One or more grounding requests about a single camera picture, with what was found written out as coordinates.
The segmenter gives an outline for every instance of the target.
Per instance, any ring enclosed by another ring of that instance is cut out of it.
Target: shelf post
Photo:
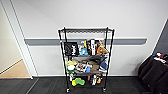
[[[63,62],[64,62],[64,70],[65,70],[65,75],[66,75],[67,90],[69,91],[68,77],[67,77],[66,65],[65,65],[65,57],[64,57],[64,51],[63,51],[62,39],[61,39],[61,30],[58,30],[58,33],[59,33],[59,37],[60,37],[60,44],[61,44],[61,50],[62,50],[62,57],[63,57]]]
[[[111,44],[110,44],[110,52],[109,52],[109,59],[108,59],[108,67],[107,67],[107,73],[106,73],[106,78],[105,78],[105,84],[103,91],[105,92],[106,90],[106,83],[107,83],[107,75],[108,75],[108,69],[109,69],[109,64],[110,64],[110,58],[111,58],[111,50],[112,50],[112,44],[113,44],[113,36],[114,36],[114,29],[112,30],[112,38],[111,38]]]

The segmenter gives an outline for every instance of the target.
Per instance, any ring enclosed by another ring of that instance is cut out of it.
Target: dark stripe on wall
[[[81,41],[86,39],[69,39],[68,42],[77,42],[79,45]],[[29,46],[40,46],[40,45],[60,45],[59,39],[25,39],[26,44]],[[143,45],[147,41],[144,39],[114,39],[113,45]],[[110,39],[107,40],[107,45],[110,45]]]
[[[168,19],[153,51],[153,54],[157,52],[168,53]]]

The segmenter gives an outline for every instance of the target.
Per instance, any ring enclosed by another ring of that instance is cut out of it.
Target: plush toy
[[[78,61],[71,61],[71,60],[69,60],[69,61],[66,61],[66,65],[75,65],[76,63],[78,63]]]
[[[81,78],[76,78],[75,80],[72,80],[72,85],[76,86],[77,84],[84,85],[85,80],[82,80]]]
[[[102,54],[107,54],[108,51],[103,46],[99,46],[98,49],[97,49],[97,53],[102,55]]]

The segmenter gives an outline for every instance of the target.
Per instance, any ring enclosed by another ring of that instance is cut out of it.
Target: gray wall
[[[162,0],[2,0],[15,33],[25,39],[58,39],[58,29],[109,27],[115,39],[147,39],[142,45],[113,45],[109,75],[135,76],[139,65],[152,54],[168,17],[168,1]],[[70,39],[93,35],[69,34]],[[33,75],[64,75],[59,45],[23,47]]]

